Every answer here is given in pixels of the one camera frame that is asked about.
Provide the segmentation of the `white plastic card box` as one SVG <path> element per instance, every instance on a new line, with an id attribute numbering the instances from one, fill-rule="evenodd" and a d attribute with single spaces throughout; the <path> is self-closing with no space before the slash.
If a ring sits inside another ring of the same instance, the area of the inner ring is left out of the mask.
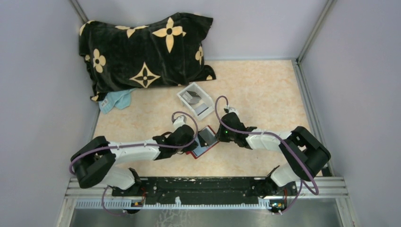
<path id="1" fill-rule="evenodd" d="M 195 82 L 178 92 L 177 96 L 199 121 L 215 110 L 213 99 Z"/>

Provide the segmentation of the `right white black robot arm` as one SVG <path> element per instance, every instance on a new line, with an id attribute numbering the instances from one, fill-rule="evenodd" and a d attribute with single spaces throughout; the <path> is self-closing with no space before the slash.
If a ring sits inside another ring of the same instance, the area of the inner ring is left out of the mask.
<path id="1" fill-rule="evenodd" d="M 264 131 L 257 127 L 245 127 L 235 112 L 225 114 L 219 122 L 219 141 L 284 155 L 286 164 L 274 169 L 266 182 L 267 191 L 272 195 L 280 194 L 290 182 L 312 181 L 331 158 L 328 149 L 303 126 L 297 126 L 292 131 Z"/>

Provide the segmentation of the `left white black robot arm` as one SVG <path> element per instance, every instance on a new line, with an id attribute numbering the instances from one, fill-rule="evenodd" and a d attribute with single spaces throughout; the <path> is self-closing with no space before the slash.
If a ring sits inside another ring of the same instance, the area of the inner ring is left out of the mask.
<path id="1" fill-rule="evenodd" d="M 135 196 L 142 189 L 138 174 L 118 165 L 167 159 L 180 151 L 191 151 L 197 147 L 197 134 L 197 129 L 184 124 L 170 134 L 132 143 L 109 142 L 105 136 L 98 136 L 70 158 L 69 172 L 76 176 L 82 189 L 103 183 Z"/>

